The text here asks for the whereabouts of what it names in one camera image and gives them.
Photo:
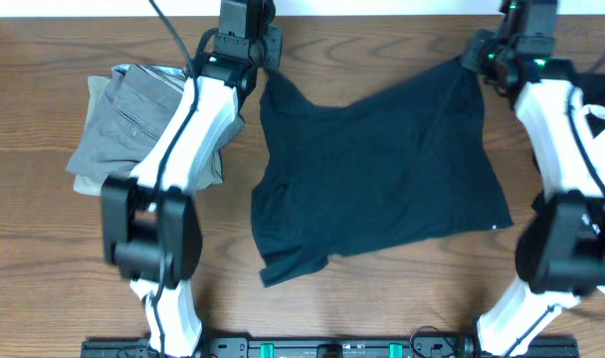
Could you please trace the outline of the black t-shirt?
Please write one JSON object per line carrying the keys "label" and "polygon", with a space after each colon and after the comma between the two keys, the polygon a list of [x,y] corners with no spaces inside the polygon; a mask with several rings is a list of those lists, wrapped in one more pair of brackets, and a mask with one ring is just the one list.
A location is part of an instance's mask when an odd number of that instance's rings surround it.
{"label": "black t-shirt", "polygon": [[266,286],[334,255],[512,223],[484,150],[478,77],[458,59],[345,107],[270,73],[260,104],[270,156],[251,224]]}

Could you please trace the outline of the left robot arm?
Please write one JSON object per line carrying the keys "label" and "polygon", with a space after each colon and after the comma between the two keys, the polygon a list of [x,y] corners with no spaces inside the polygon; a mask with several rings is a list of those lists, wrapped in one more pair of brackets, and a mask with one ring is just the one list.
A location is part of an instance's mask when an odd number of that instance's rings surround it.
{"label": "left robot arm", "polygon": [[223,0],[219,25],[187,60],[179,106],[150,153],[126,178],[101,187],[103,254],[145,308],[147,339],[86,342],[85,357],[197,357],[202,323],[191,277],[203,238],[196,177],[256,86],[280,65],[283,33],[271,1]]}

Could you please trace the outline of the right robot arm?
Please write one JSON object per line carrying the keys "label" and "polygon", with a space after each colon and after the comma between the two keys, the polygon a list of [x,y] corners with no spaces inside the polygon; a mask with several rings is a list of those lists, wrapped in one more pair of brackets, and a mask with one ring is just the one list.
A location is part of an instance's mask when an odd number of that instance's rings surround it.
{"label": "right robot arm", "polygon": [[574,356],[573,340],[542,331],[583,297],[605,294],[605,128],[591,129],[571,61],[553,57],[557,3],[504,1],[501,10],[500,27],[478,31],[462,64],[506,97],[524,126],[544,204],[517,242],[513,281],[453,353]]}

